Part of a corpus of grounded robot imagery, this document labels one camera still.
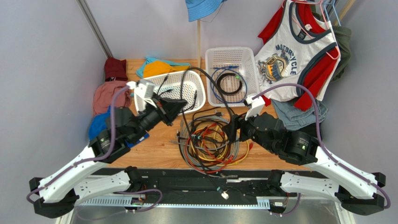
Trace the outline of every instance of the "yellow cloth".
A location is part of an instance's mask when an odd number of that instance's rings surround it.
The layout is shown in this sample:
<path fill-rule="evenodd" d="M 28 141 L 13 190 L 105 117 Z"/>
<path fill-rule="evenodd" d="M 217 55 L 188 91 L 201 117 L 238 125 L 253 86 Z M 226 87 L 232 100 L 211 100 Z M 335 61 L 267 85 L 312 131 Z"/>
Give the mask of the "yellow cloth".
<path fill-rule="evenodd" d="M 170 66 L 166 62 L 162 61 L 155 61 L 152 63 L 149 63 L 145 66 L 144 68 L 144 78 L 148 78 L 151 76 L 157 76 L 161 74 L 166 74 L 170 72 L 175 72 L 175 71 L 185 71 L 189 68 L 189 66 Z"/>

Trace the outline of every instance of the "plastic basket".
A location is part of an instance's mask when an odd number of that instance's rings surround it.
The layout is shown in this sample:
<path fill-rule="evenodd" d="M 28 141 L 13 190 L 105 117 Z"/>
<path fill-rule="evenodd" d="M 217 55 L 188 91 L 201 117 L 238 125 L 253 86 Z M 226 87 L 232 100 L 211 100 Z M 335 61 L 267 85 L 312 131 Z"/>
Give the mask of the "plastic basket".
<path fill-rule="evenodd" d="M 250 48 L 243 47 L 229 47 L 229 48 L 212 48 L 206 51 L 206 72 L 213 76 L 213 80 L 216 81 L 222 72 L 227 73 L 231 71 L 218 70 L 214 68 L 221 68 L 225 66 L 237 66 L 232 70 L 238 72 L 243 80 L 247 84 L 242 85 L 242 90 L 236 95 L 227 96 L 224 95 L 225 100 L 228 102 L 228 106 L 244 106 L 241 102 L 245 96 L 252 93 L 259 93 L 260 88 L 258 80 L 255 74 L 255 61 L 254 54 Z M 214 92 L 218 95 L 218 98 L 214 95 L 212 90 L 212 84 L 207 81 L 207 97 L 210 105 L 212 106 L 225 106 L 220 100 L 220 93 L 214 88 Z M 239 81 L 234 77 L 227 77 L 221 83 L 221 88 L 227 92 L 233 92 L 239 87 Z"/>
<path fill-rule="evenodd" d="M 168 73 L 169 77 L 160 88 L 159 93 L 162 93 L 163 91 L 169 89 L 173 89 L 173 91 L 163 93 L 162 97 L 171 98 L 171 99 L 180 99 L 181 78 L 183 73 L 184 71 Z M 166 75 L 167 74 L 152 76 L 145 79 L 153 82 L 156 85 L 154 92 L 157 92 L 159 86 L 162 84 L 164 77 Z M 184 107 L 184 110 L 192 106 L 194 102 L 195 91 L 198 91 L 195 106 L 191 110 L 186 111 L 185 113 L 190 113 L 199 110 L 200 108 L 203 107 L 206 101 L 205 87 L 203 85 L 202 79 L 200 79 L 200 76 L 196 72 L 188 71 L 185 75 L 184 85 L 183 85 L 183 99 L 188 101 L 188 104 Z M 145 109 L 146 102 L 143 101 L 142 98 L 139 98 L 136 95 L 134 95 L 134 102 L 137 111 L 143 111 Z"/>

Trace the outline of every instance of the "robotic arm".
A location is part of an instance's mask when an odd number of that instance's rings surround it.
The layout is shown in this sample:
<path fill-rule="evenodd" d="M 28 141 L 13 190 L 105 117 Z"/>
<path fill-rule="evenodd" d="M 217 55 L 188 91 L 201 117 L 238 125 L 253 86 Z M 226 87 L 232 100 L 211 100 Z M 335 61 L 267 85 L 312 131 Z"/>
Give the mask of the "robotic arm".
<path fill-rule="evenodd" d="M 230 138 L 235 137 L 236 130 L 240 129 L 239 141 L 252 139 L 269 152 L 278 155 L 280 159 L 311 168 L 329 178 L 302 177 L 274 170 L 268 178 L 268 188 L 331 199 L 341 203 L 343 208 L 359 215 L 370 215 L 384 209 L 384 197 L 377 194 L 375 185 L 384 187 L 385 175 L 370 174 L 359 170 L 334 156 L 327 149 L 324 151 L 316 138 L 300 131 L 287 131 L 281 120 L 267 113 L 259 115 L 264 106 L 264 100 L 262 97 L 253 99 L 253 96 L 254 94 L 248 96 L 245 101 L 249 111 L 241 116 L 234 115 L 230 124 L 223 128 L 229 136 L 232 136 Z M 353 170 L 363 178 L 343 167 Z"/>
<path fill-rule="evenodd" d="M 59 171 L 46 178 L 35 177 L 29 181 L 31 194 L 39 195 L 39 199 L 31 201 L 35 213 L 56 218 L 70 212 L 74 206 L 94 197 L 118 191 L 135 192 L 142 184 L 137 168 L 128 167 L 113 176 L 93 181 L 82 182 L 95 171 L 114 162 L 130 151 L 128 144 L 138 144 L 147 138 L 148 131 L 160 121 L 171 126 L 178 116 L 186 100 L 162 98 L 153 90 L 155 85 L 147 80 L 138 83 L 129 82 L 128 88 L 146 102 L 145 110 L 135 116 L 128 108 L 116 108 L 115 141 L 111 146 L 111 122 L 106 121 L 108 129 L 92 139 L 88 146 L 72 161 Z"/>

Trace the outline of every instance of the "hat brim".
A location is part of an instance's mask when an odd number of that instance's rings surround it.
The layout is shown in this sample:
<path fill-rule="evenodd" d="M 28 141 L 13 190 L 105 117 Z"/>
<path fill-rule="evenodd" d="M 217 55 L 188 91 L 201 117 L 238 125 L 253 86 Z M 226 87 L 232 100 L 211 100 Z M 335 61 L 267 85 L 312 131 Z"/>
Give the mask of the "hat brim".
<path fill-rule="evenodd" d="M 205 0 L 188 9 L 188 21 L 192 22 L 212 14 L 223 0 Z"/>

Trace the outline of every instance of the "gray floor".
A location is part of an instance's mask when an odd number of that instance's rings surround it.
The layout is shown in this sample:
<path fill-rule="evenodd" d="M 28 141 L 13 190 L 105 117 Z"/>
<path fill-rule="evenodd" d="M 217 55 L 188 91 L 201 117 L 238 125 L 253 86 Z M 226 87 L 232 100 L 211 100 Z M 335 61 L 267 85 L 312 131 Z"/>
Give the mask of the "gray floor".
<path fill-rule="evenodd" d="M 296 201 L 290 200 L 288 211 Z M 78 208 L 84 218 L 103 217 L 118 211 L 120 207 L 85 206 Z M 87 222 L 77 217 L 73 224 L 340 224 L 334 202 L 327 200 L 302 200 L 298 209 L 286 217 L 270 216 L 264 210 L 238 209 L 173 209 L 155 208 L 137 214 L 122 214 L 96 222 Z"/>

